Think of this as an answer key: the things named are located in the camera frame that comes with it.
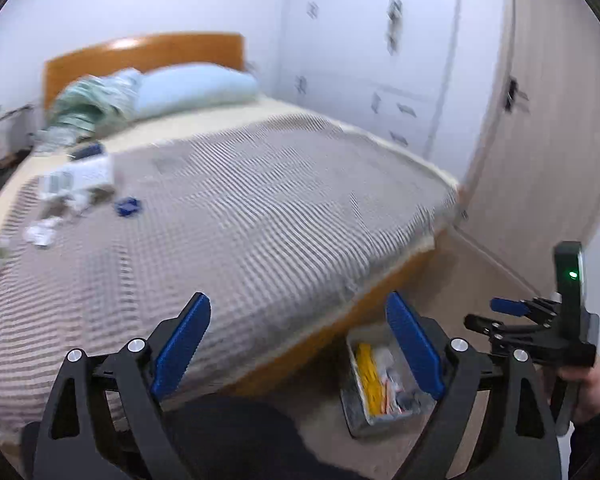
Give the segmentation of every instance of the black sleeve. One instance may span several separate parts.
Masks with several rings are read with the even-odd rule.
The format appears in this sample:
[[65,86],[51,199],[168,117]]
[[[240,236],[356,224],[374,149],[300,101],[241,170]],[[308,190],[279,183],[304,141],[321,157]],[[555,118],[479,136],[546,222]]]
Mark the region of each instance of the black sleeve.
[[600,479],[600,414],[589,422],[576,426],[571,435],[569,478]]

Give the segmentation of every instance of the headboard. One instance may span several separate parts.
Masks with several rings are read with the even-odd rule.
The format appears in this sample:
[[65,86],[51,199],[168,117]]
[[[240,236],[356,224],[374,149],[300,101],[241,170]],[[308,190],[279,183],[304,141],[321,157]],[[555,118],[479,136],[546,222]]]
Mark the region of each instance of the headboard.
[[45,110],[71,81],[87,74],[104,76],[123,68],[140,72],[195,61],[243,70],[240,34],[178,32],[154,34],[88,46],[45,64]]

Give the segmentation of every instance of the wooden bed frame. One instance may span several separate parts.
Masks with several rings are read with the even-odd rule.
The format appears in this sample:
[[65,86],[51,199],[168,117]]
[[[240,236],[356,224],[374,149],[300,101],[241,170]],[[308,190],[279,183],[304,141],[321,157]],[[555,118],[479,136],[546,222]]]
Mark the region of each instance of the wooden bed frame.
[[[244,41],[239,34],[199,32],[124,38],[89,46],[46,63],[45,108],[49,108],[67,84],[83,75],[103,76],[129,67],[147,72],[197,61],[243,70],[243,49]],[[318,330],[277,359],[225,387],[224,391],[254,396],[272,390],[336,338],[344,336],[354,326],[378,319],[387,295],[417,277],[432,254],[433,250],[416,254],[360,298],[337,322]]]

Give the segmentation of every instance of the wall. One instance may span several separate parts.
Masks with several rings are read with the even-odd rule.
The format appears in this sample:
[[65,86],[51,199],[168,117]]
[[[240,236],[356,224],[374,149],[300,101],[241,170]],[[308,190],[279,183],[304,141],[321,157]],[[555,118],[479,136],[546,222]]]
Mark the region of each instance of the wall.
[[462,180],[491,99],[504,0],[460,0],[451,74],[430,160]]
[[8,0],[0,12],[0,105],[37,102],[44,62],[113,38],[174,30],[246,37],[265,92],[278,63],[283,0]]

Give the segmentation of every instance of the white wardrobe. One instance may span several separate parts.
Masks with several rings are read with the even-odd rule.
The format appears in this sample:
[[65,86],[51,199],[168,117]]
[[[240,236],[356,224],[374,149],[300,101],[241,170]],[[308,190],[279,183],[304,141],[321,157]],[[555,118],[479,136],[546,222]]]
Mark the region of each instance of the white wardrobe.
[[276,96],[427,156],[456,0],[288,0]]

